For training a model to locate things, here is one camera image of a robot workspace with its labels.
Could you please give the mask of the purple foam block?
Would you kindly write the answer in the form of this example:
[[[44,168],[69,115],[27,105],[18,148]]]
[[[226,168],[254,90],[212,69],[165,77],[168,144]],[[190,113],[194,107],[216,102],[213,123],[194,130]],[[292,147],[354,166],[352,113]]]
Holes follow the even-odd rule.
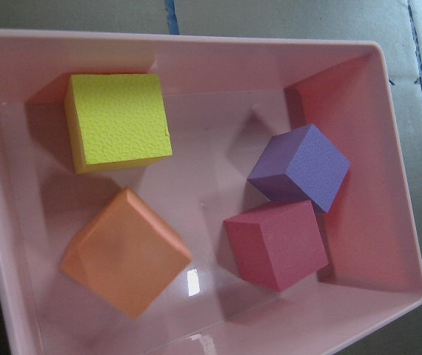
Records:
[[[273,136],[247,177],[271,201],[312,202],[327,213],[349,160],[313,124]]]

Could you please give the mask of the pink foam block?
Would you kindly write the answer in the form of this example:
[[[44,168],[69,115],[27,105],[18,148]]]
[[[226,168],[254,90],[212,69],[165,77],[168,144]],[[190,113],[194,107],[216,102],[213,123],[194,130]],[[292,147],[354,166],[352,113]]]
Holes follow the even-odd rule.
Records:
[[[282,292],[328,265],[312,203],[268,202],[224,221],[241,279]]]

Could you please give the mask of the yellow foam block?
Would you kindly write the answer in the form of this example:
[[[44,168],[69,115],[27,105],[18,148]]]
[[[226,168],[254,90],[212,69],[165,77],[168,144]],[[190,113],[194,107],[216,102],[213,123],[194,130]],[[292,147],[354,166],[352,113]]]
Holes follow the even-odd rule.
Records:
[[[78,174],[148,166],[173,153],[156,74],[71,75],[64,111]]]

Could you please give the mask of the orange foam block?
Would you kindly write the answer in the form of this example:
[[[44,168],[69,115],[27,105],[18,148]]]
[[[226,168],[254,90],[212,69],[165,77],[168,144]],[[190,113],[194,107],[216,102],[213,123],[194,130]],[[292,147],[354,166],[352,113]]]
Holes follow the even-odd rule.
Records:
[[[73,237],[60,269],[137,319],[191,260],[179,234],[125,188]]]

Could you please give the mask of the pink plastic bin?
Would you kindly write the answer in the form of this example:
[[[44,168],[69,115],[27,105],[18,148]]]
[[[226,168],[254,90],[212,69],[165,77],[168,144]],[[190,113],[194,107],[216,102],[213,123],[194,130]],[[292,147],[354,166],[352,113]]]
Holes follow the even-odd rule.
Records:
[[[74,172],[63,100],[70,75],[89,72],[160,77],[172,157]],[[323,217],[328,269],[276,294],[238,278],[223,221],[265,201],[247,175],[273,135],[304,124],[351,166]],[[193,256],[135,320],[59,268],[125,186]],[[0,30],[0,300],[13,354],[333,354],[417,308],[421,253],[381,48]]]

